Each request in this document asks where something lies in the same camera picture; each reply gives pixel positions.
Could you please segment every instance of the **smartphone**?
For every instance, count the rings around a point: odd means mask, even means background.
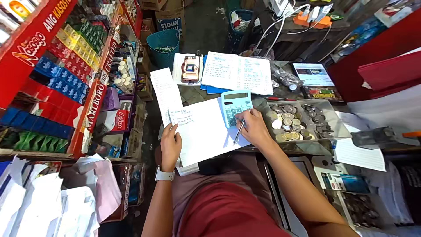
[[[183,74],[181,75],[182,82],[198,82],[199,81],[199,56],[186,56],[183,63]]]

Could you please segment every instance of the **phone screen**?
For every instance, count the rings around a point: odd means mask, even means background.
[[[199,57],[187,56],[184,59],[183,79],[199,79]]]

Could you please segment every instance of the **blue basket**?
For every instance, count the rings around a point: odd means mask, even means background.
[[[245,20],[251,20],[251,17],[253,15],[253,11],[249,11],[249,10],[234,10],[237,15]],[[244,32],[238,31],[234,29],[234,26],[231,23],[231,13],[234,12],[231,11],[229,13],[229,26],[228,26],[228,35],[226,36],[226,40],[225,40],[225,53],[227,54],[235,54],[235,52],[238,49],[238,46],[240,45],[240,41],[242,36],[244,35]]]
[[[169,67],[173,69],[174,54],[180,52],[180,35],[175,29],[163,30],[151,34],[146,38],[152,56],[155,58],[159,69]],[[162,53],[156,50],[158,47],[172,46],[174,50]]]

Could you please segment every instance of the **calculator display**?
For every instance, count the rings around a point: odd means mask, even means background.
[[[226,94],[224,95],[224,99],[237,99],[237,98],[246,98],[248,96],[248,93],[239,93],[239,94]]]

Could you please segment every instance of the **light blue calculator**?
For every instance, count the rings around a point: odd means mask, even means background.
[[[235,115],[253,108],[249,90],[235,90],[221,94],[225,127],[235,127]]]

